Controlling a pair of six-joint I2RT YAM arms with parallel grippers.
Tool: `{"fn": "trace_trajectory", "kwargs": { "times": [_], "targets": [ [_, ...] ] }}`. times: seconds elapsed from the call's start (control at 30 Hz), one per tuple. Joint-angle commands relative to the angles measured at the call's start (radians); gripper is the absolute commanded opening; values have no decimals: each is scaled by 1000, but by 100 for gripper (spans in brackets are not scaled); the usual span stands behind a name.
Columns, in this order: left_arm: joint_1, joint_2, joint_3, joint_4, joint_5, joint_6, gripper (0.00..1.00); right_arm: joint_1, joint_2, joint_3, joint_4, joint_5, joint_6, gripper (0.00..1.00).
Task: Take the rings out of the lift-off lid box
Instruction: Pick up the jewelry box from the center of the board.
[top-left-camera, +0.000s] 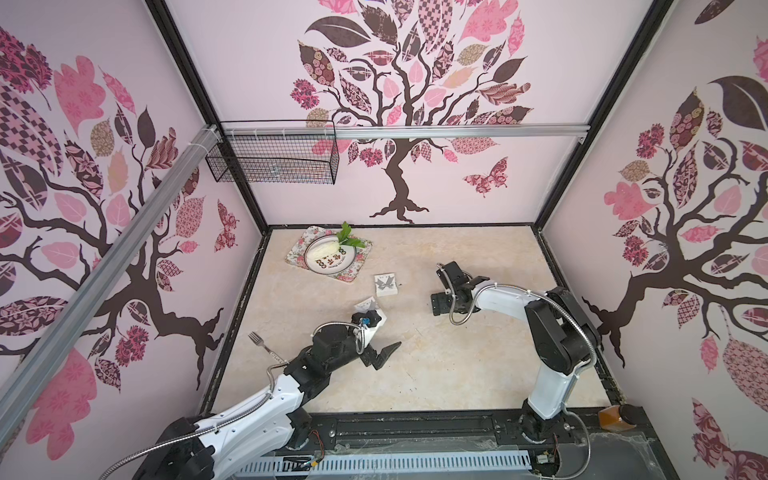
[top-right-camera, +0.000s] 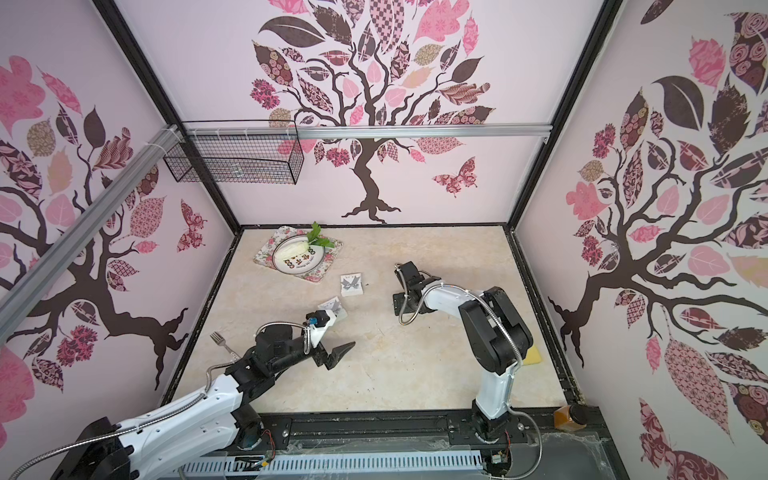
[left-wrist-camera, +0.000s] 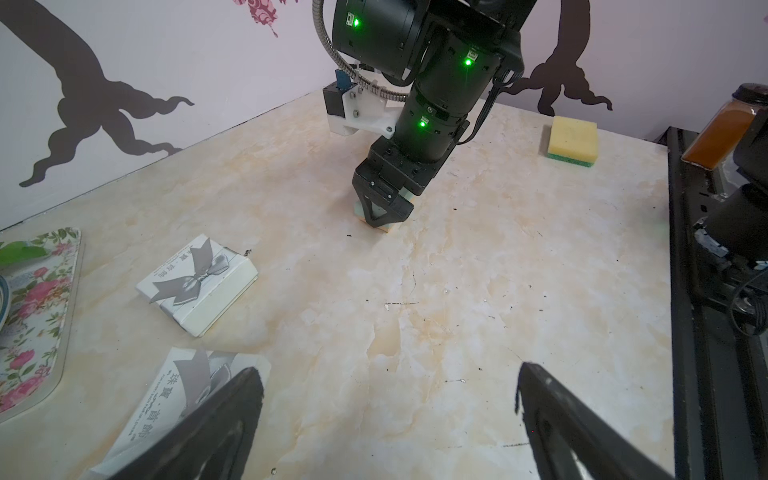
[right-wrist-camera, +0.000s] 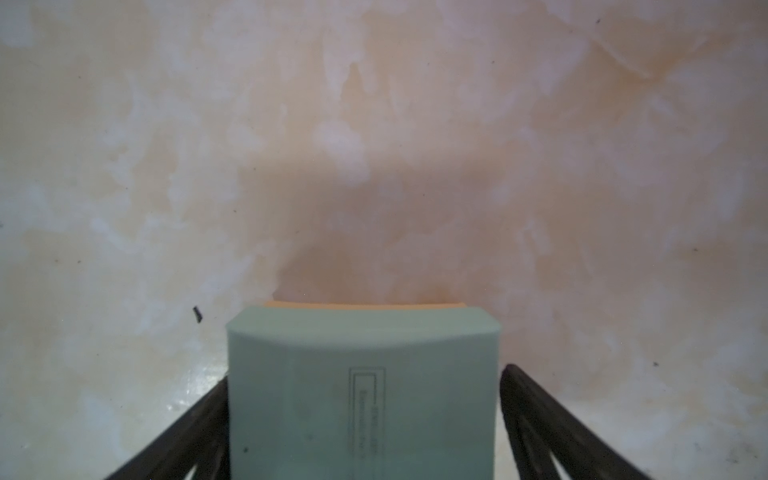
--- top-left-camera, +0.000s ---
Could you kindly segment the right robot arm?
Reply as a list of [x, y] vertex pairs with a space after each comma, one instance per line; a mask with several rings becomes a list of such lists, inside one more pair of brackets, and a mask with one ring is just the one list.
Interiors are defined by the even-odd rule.
[[519, 423], [528, 442], [544, 442], [565, 415], [581, 372], [597, 363], [601, 340], [590, 319], [563, 287], [538, 293], [485, 276], [472, 277], [455, 262], [439, 264], [436, 274], [444, 291], [430, 297], [432, 311], [435, 316], [446, 315], [452, 325], [461, 326], [485, 310], [527, 322], [540, 368]]

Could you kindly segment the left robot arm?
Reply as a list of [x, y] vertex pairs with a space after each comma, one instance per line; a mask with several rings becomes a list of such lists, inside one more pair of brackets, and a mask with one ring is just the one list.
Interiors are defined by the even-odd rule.
[[310, 439], [312, 417], [304, 406], [325, 390], [336, 370], [361, 361], [379, 370], [400, 347], [371, 346], [387, 316], [371, 299], [349, 322], [318, 326], [311, 344], [285, 364], [268, 369], [269, 384], [235, 406], [208, 418], [181, 418], [143, 457], [135, 479], [228, 479], [254, 458]]

